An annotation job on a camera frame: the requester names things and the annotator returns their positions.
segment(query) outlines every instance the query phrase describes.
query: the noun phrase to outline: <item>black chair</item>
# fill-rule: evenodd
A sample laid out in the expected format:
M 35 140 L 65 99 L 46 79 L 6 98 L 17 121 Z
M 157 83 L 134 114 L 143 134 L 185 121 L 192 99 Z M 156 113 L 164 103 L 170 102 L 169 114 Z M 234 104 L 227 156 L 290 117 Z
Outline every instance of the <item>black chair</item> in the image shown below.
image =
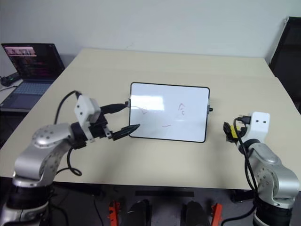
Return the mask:
M 291 99 L 301 102 L 301 18 L 288 19 L 269 67 Z

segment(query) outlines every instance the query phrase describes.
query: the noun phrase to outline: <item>laptop screen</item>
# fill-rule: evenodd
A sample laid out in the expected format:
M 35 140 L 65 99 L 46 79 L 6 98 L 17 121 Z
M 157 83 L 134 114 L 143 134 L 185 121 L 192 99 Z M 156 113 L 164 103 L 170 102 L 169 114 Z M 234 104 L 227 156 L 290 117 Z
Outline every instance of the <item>laptop screen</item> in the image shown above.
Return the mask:
M 54 44 L 2 44 L 23 80 L 54 81 L 65 69 Z

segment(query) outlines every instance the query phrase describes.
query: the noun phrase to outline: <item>whiteboard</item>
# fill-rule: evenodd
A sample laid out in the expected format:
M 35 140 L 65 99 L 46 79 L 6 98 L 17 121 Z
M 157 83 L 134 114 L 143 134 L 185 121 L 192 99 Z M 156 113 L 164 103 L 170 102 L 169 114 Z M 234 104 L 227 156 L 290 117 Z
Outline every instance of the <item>whiteboard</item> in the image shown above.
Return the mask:
M 209 94 L 207 87 L 133 82 L 129 124 L 140 127 L 130 136 L 203 143 Z

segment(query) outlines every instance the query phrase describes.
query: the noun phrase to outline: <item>tabletop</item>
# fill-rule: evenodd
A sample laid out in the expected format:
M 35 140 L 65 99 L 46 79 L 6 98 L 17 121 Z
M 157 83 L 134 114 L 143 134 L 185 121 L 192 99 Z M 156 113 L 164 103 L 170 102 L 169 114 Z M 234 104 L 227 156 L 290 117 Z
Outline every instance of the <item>tabletop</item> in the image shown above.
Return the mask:
M 271 115 L 266 144 L 301 178 L 301 116 L 263 58 L 200 56 L 83 49 L 65 69 L 0 150 L 0 176 L 11 177 L 17 156 L 35 130 L 52 124 L 61 99 L 72 90 L 95 98 L 100 106 L 128 100 L 132 82 L 210 88 L 210 113 L 204 143 L 125 137 L 96 139 L 74 150 L 72 166 L 55 181 L 119 185 L 248 189 L 244 157 L 226 142 L 224 121 L 253 111 Z M 73 123 L 76 98 L 61 109 L 59 122 Z M 117 131 L 128 125 L 129 111 L 106 116 Z M 66 156 L 60 168 L 66 166 Z
M 21 82 L 23 82 L 22 79 L 20 79 L 19 81 L 16 81 L 15 83 L 13 83 L 11 86 L 18 86 L 21 84 Z M 0 103 L 2 103 L 14 90 L 15 88 L 11 88 L 11 89 L 6 89 L 6 90 L 3 90 L 5 88 L 8 88 L 8 87 L 5 87 L 5 86 L 2 86 L 0 88 L 0 90 L 2 90 L 0 92 Z

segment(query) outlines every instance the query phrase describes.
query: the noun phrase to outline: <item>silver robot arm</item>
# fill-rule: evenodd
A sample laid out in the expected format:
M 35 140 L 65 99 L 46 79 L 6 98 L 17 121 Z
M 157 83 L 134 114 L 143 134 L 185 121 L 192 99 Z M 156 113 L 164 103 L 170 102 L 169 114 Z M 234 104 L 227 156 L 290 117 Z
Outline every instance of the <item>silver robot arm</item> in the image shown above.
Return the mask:
M 96 137 L 117 140 L 135 131 L 139 125 L 115 133 L 107 127 L 104 115 L 125 107 L 125 104 L 99 107 L 94 99 L 81 95 L 74 110 L 79 122 L 48 125 L 37 130 L 15 162 L 12 189 L 2 208 L 0 226 L 8 223 L 35 226 L 46 221 L 51 185 L 62 156 L 72 148 L 85 147 L 88 140 L 94 142 Z
M 297 176 L 286 168 L 280 158 L 264 143 L 269 130 L 270 115 L 254 112 L 251 116 L 238 117 L 246 125 L 240 131 L 241 140 L 249 156 L 249 162 L 257 181 L 257 194 L 254 199 L 256 226 L 288 226 L 293 205 L 298 195 L 300 183 Z M 242 152 L 241 144 L 227 133 L 227 140 L 236 142 Z

